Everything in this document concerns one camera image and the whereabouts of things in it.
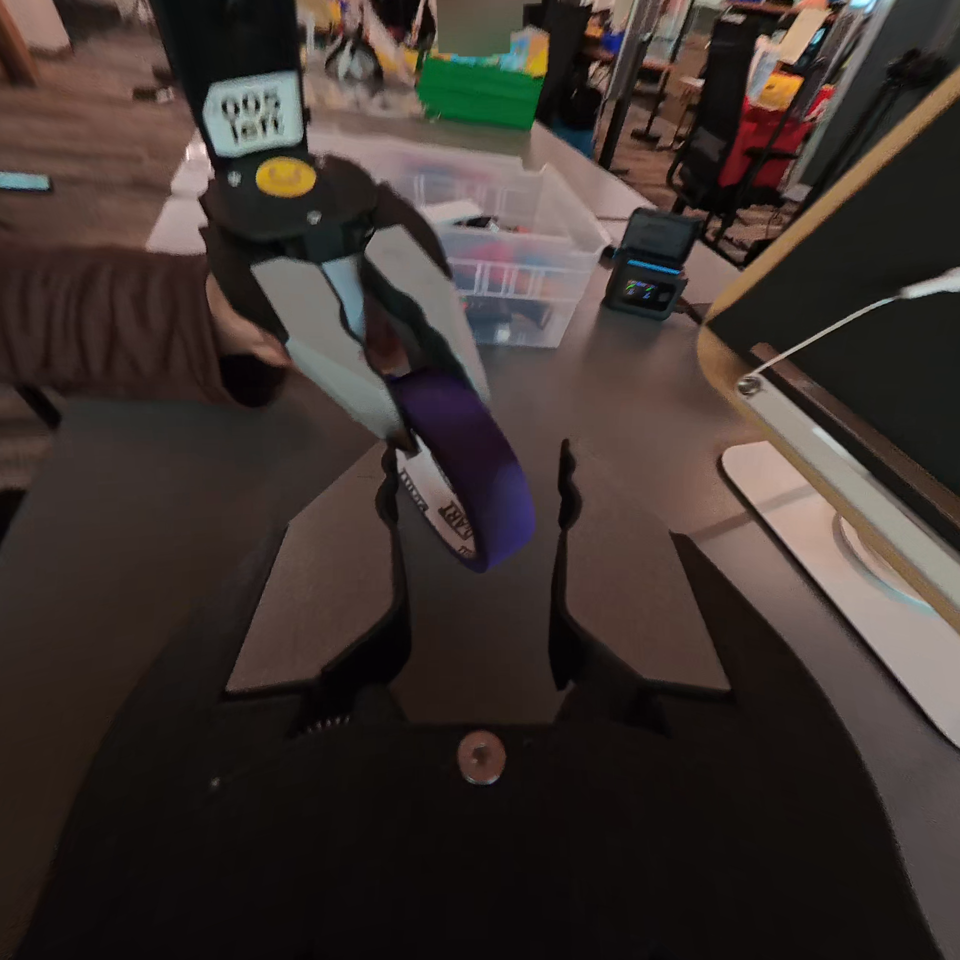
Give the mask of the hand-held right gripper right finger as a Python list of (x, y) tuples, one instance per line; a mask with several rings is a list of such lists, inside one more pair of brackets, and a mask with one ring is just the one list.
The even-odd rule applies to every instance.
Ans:
[(674, 537), (579, 441), (558, 453), (548, 660), (557, 690), (593, 669), (671, 692), (730, 692)]

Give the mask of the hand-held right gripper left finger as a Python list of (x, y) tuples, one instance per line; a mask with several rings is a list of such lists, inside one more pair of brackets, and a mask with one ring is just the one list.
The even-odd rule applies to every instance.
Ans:
[(226, 684), (319, 678), (397, 614), (406, 582), (394, 452), (372, 448), (289, 523)]

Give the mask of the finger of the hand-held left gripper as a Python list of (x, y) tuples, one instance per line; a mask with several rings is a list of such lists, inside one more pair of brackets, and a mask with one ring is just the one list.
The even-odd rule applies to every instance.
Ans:
[(410, 371), (448, 375), (490, 403), (460, 295), (406, 227), (395, 224), (371, 235), (362, 254), (362, 287), (399, 341)]
[(366, 353), (357, 258), (317, 264), (275, 257), (251, 273), (288, 334), (286, 350), (298, 371), (375, 437), (414, 451), (400, 408)]

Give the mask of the purple tape roll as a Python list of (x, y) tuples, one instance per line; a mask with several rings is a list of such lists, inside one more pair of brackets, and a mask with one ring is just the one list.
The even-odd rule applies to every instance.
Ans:
[(437, 369), (393, 378), (390, 395), (415, 450), (395, 450), (398, 479), (446, 549), (476, 573), (532, 539), (535, 507), (522, 465), (484, 401)]

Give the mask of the person's left hand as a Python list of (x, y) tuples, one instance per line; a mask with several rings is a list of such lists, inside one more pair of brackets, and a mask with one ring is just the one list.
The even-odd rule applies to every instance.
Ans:
[(286, 347), (274, 334), (240, 315), (211, 273), (205, 281), (205, 295), (214, 341), (221, 357), (249, 356), (275, 369), (292, 368)]

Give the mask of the clear plastic storage bin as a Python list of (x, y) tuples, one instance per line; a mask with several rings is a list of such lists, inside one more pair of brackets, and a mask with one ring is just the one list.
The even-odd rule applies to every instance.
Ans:
[(356, 162), (432, 219), (477, 344), (562, 342), (610, 238), (554, 167), (332, 126), (315, 127), (308, 143)]

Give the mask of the white flat stand base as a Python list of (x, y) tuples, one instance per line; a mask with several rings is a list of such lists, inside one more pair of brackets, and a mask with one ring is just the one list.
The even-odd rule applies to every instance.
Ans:
[(722, 473), (915, 707), (959, 747), (959, 638), (767, 441), (728, 448)]

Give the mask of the green plastic crate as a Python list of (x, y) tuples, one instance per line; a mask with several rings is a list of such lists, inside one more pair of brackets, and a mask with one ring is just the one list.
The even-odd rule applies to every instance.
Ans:
[(526, 132), (544, 83), (544, 76), (429, 56), (415, 89), (430, 119)]

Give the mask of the black charging case with screen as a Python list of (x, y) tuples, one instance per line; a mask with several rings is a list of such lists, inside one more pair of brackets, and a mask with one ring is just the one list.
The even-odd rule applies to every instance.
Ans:
[(701, 233), (698, 219), (658, 208), (633, 210), (607, 257), (603, 306), (643, 319), (667, 319), (688, 285), (687, 261)]

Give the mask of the black office chair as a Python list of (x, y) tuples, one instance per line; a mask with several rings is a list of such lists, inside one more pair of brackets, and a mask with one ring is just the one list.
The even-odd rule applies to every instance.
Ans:
[(785, 17), (734, 4), (714, 24), (693, 120), (666, 174), (672, 212), (702, 212), (701, 240), (724, 258), (741, 211), (783, 203), (782, 181), (810, 128), (791, 105), (769, 111), (747, 96), (757, 42)]

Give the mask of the black wooden-framed book stand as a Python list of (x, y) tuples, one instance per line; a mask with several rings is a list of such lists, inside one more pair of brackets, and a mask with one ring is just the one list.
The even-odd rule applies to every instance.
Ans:
[(737, 392), (762, 361), (958, 267), (958, 70), (711, 307), (713, 389), (958, 630), (958, 294), (897, 302)]

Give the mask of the black tripod stand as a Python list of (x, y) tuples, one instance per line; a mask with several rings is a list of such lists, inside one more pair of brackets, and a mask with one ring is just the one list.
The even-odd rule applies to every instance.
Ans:
[(907, 50), (892, 60), (886, 67), (880, 87), (814, 180), (797, 214), (806, 212), (869, 150), (871, 141), (881, 132), (894, 106), (904, 95), (917, 92), (926, 95), (948, 76), (949, 71), (947, 60), (942, 55), (919, 48)]

